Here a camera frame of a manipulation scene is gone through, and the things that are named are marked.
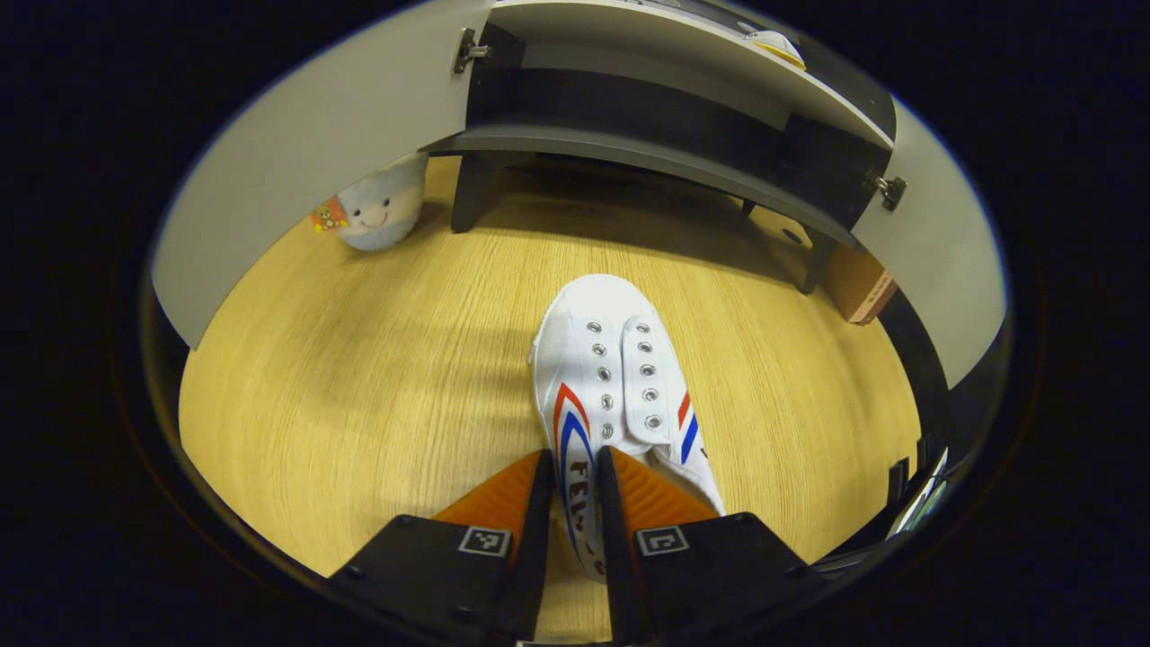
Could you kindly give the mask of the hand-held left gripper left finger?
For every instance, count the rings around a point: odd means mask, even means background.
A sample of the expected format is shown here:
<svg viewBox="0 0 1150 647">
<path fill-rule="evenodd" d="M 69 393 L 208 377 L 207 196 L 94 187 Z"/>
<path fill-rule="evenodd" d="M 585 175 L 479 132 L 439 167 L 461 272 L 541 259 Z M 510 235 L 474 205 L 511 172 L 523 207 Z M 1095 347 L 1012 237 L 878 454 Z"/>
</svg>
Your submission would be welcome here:
<svg viewBox="0 0 1150 647">
<path fill-rule="evenodd" d="M 552 452 L 529 452 L 432 517 L 394 516 L 329 587 L 416 644 L 531 642 L 553 488 Z"/>
</svg>

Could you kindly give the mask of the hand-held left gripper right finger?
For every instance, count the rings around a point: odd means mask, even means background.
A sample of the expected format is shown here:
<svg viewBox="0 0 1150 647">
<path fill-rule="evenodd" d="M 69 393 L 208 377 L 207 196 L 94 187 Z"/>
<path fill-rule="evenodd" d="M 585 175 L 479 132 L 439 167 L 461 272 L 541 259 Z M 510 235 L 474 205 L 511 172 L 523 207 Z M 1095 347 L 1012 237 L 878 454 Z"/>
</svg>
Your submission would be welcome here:
<svg viewBox="0 0 1150 647">
<path fill-rule="evenodd" d="M 652 467 L 598 452 L 613 644 L 767 644 L 828 585 L 753 513 L 720 516 Z"/>
</svg>

